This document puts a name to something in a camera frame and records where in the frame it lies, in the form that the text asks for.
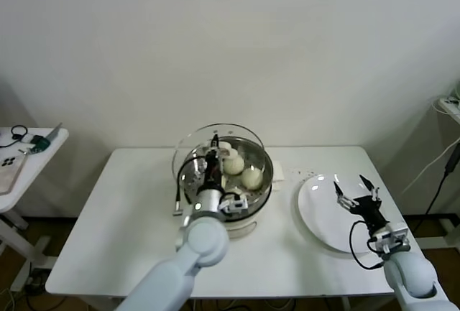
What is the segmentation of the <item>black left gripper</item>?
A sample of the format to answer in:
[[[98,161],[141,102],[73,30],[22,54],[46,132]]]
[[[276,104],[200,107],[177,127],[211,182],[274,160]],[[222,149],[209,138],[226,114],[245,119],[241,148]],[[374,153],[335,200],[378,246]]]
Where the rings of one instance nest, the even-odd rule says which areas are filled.
[[[219,136],[218,134],[214,134],[211,139],[211,146],[205,147],[206,170],[203,184],[201,185],[201,191],[224,190],[222,187],[221,162],[218,158],[219,152]]]

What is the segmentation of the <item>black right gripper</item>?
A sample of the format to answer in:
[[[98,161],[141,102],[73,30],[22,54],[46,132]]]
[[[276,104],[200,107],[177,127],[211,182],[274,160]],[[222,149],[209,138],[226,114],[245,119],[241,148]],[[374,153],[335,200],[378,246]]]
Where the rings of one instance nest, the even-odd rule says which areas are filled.
[[[388,221],[380,212],[382,201],[379,197],[379,188],[375,187],[371,180],[365,176],[359,176],[371,196],[362,196],[354,200],[348,198],[343,193],[337,182],[334,182],[337,203],[345,210],[350,211],[354,215],[362,217],[367,226],[369,234],[375,234],[378,230],[384,228]]]

